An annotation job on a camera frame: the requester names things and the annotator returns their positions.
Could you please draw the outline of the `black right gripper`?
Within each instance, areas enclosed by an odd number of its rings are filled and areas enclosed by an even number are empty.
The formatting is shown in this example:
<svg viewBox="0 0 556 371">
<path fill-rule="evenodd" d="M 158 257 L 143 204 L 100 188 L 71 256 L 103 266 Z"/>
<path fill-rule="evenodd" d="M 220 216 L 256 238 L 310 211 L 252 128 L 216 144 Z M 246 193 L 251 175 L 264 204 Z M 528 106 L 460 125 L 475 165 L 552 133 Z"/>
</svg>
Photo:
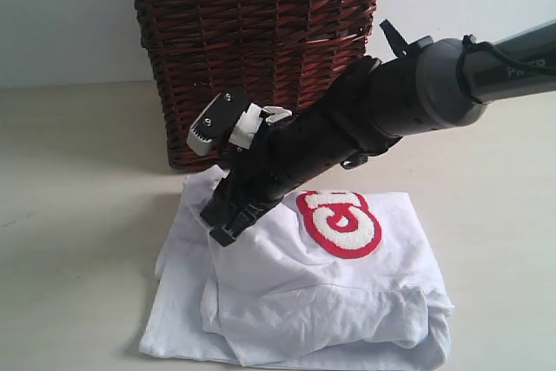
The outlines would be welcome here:
<svg viewBox="0 0 556 371">
<path fill-rule="evenodd" d="M 236 206 L 242 197 L 276 201 L 336 164 L 379 156 L 399 141 L 380 133 L 365 114 L 372 75 L 380 65 L 379 59 L 364 56 L 296 118 L 265 124 L 250 149 L 230 151 L 230 172 L 201 211 L 210 237 L 227 247 L 272 209 L 271 204 Z"/>
</svg>

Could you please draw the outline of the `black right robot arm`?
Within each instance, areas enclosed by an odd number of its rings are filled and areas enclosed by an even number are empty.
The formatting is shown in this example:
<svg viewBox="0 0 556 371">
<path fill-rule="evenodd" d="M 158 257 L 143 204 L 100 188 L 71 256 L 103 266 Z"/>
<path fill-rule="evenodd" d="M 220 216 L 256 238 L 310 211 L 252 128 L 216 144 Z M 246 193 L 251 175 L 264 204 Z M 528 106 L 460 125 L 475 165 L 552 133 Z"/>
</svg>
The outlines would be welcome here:
<svg viewBox="0 0 556 371">
<path fill-rule="evenodd" d="M 222 246 L 236 241 L 283 197 L 335 165 L 356 168 L 403 137 L 476 123 L 489 103 L 555 88 L 555 26 L 498 43 L 474 36 L 407 42 L 381 24 L 394 59 L 364 56 L 298 114 L 255 105 L 240 88 L 218 94 L 191 124 L 199 156 L 230 163 L 201 212 Z"/>
</svg>

